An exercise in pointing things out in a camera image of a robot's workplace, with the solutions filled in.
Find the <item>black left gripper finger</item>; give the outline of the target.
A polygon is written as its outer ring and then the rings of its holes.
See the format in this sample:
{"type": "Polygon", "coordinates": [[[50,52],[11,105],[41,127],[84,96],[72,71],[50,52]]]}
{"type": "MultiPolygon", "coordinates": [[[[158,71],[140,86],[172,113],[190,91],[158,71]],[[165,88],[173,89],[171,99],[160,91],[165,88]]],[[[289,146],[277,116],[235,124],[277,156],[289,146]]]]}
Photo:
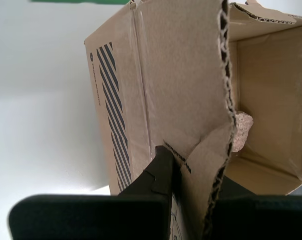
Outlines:
{"type": "Polygon", "coordinates": [[[17,240],[166,240],[170,235],[175,158],[164,146],[118,195],[34,195],[8,223],[17,240]]]}
{"type": "Polygon", "coordinates": [[[208,239],[302,240],[302,194],[255,194],[221,173],[208,213],[208,239]]]}

